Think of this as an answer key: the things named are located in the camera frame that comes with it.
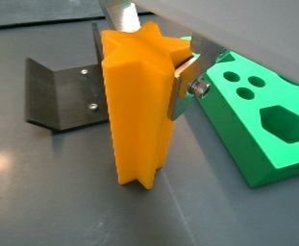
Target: metal bracket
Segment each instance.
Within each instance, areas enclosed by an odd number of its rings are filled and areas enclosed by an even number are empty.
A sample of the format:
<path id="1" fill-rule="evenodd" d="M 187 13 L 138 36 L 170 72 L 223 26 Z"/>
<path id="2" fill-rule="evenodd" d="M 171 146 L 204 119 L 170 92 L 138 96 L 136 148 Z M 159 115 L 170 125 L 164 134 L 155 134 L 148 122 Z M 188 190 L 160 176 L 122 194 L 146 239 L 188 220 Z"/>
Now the metal bracket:
<path id="1" fill-rule="evenodd" d="M 108 122 L 100 65 L 52 71 L 27 59 L 25 120 L 53 131 Z"/>

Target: screw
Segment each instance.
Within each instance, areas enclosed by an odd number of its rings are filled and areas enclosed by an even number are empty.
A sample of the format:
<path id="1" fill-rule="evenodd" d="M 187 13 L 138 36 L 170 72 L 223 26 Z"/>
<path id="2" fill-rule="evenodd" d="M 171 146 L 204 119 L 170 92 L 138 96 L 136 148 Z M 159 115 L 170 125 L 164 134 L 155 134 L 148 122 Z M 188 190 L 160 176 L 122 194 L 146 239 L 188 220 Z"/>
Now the screw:
<path id="1" fill-rule="evenodd" d="M 87 74 L 88 74 L 87 69 L 83 69 L 83 70 L 81 70 L 81 74 L 83 74 L 83 75 L 87 75 Z"/>
<path id="2" fill-rule="evenodd" d="M 96 111 L 97 108 L 99 108 L 99 105 L 97 105 L 97 104 L 89 104 L 89 105 L 88 105 L 88 109 L 89 109 L 91 111 Z"/>
<path id="3" fill-rule="evenodd" d="M 210 90 L 210 86 L 211 85 L 207 81 L 204 81 L 202 78 L 198 78 L 188 83 L 187 92 L 196 98 L 203 99 Z"/>

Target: orange star-shaped block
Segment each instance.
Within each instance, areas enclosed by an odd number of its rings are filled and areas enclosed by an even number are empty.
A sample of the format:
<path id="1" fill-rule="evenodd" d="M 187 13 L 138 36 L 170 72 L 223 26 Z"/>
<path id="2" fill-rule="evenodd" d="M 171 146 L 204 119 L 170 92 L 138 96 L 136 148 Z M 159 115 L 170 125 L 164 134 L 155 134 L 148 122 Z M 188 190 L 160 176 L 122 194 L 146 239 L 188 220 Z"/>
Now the orange star-shaped block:
<path id="1" fill-rule="evenodd" d="M 101 38 L 118 181 L 139 180 L 151 189 L 174 128 L 167 110 L 175 66 L 191 56 L 190 43 L 163 37 L 154 22 L 135 33 L 104 31 Z"/>

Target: metal plate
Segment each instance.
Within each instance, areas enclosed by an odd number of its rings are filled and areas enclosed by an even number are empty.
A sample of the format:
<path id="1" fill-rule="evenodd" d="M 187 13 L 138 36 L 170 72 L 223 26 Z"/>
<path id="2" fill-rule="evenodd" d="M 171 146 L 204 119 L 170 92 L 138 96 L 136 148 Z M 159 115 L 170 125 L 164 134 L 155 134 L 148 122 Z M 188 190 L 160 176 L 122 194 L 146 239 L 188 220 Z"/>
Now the metal plate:
<path id="1" fill-rule="evenodd" d="M 69 131 L 108 121 L 97 64 L 52 71 L 27 59 L 25 83 L 28 122 L 55 131 Z M 91 104 L 99 106 L 95 111 L 88 108 Z"/>
<path id="2" fill-rule="evenodd" d="M 299 1 L 134 0 L 299 83 Z"/>

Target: green block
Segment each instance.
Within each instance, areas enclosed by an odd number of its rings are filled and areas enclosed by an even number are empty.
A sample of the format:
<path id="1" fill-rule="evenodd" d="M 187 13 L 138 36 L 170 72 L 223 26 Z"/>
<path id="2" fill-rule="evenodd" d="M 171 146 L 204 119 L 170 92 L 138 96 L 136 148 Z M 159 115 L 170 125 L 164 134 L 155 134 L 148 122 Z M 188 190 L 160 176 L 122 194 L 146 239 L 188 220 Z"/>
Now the green block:
<path id="1" fill-rule="evenodd" d="M 236 53 L 208 70 L 199 104 L 250 187 L 299 174 L 299 86 Z"/>

